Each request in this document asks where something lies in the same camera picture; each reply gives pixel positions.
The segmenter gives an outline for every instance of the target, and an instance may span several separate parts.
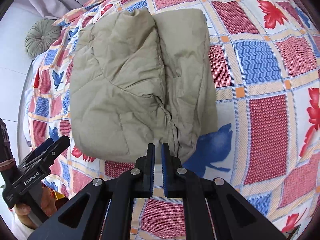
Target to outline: human hand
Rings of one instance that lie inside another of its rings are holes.
[[[42,189],[41,208],[44,213],[50,217],[57,211],[57,208],[54,205],[56,200],[51,196],[51,190],[49,188],[43,187]],[[22,224],[31,229],[37,228],[37,226],[28,217],[28,214],[31,212],[31,208],[29,206],[19,203],[14,206],[14,211]]]

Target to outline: round cushion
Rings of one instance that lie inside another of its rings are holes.
[[[31,58],[44,53],[60,37],[61,27],[53,26],[55,20],[42,19],[36,22],[26,37],[26,50]]]

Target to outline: metal screw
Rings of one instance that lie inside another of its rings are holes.
[[[134,169],[132,169],[132,170],[130,171],[130,173],[131,173],[132,175],[138,175],[138,174],[140,174],[140,170],[137,169],[137,168],[134,168]]]
[[[102,179],[96,178],[93,180],[92,184],[95,186],[100,186],[102,184]]]
[[[222,186],[224,184],[224,180],[222,178],[216,178],[214,179],[214,182],[218,186]]]
[[[179,174],[186,174],[187,170],[185,168],[177,168],[177,173]]]

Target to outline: blue checkered pattern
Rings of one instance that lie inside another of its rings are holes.
[[[95,7],[97,5],[99,5],[99,3],[94,3],[94,4],[91,4],[91,5],[85,6],[84,9],[90,10],[92,7]]]
[[[70,184],[70,172],[69,172],[69,165],[60,162],[62,166],[62,177],[68,182],[68,185]]]
[[[91,13],[91,12],[97,12],[99,11],[99,6],[94,7],[93,9],[91,9],[90,11],[86,12],[85,14]]]
[[[247,84],[281,79],[276,57],[264,41],[236,42]]]
[[[247,201],[256,208],[262,215],[266,216],[269,211],[271,194],[249,197]]]
[[[48,50],[47,55],[45,56],[45,59],[44,59],[44,64],[50,65],[53,62],[54,57],[57,55],[57,52],[58,52],[58,49]]]
[[[44,117],[49,116],[49,100],[48,98],[38,98],[36,103],[35,114],[41,115]]]
[[[128,8],[126,8],[125,10],[132,12],[134,9],[139,9],[139,8],[144,8],[144,7],[147,7],[147,2],[145,0],[135,3],[131,6],[129,6]]]
[[[66,92],[66,95],[63,98],[62,106],[63,106],[63,113],[66,114],[68,112],[69,102],[70,102],[70,90]]]
[[[67,24],[67,23],[66,23],[65,21],[62,21],[62,22],[58,23],[57,26],[61,26],[61,27],[62,27],[62,26],[64,26],[64,25],[66,25],[66,24]]]
[[[71,54],[72,52],[74,52],[74,51],[76,50],[77,44],[78,44],[78,39],[76,39],[76,40],[73,42],[72,50],[69,52],[69,54]]]

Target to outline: plaid bedspread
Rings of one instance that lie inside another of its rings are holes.
[[[61,36],[39,67],[29,107],[33,148],[48,137],[71,139],[45,184],[70,198],[95,177],[133,167],[76,148],[69,85],[79,30],[136,8],[198,8],[207,18],[219,130],[199,139],[210,143],[184,166],[224,178],[282,232],[310,219],[320,203],[320,34],[293,0],[91,0],[70,11],[56,22]],[[182,201],[162,189],[156,167],[154,196],[135,201],[132,239],[184,239]]]

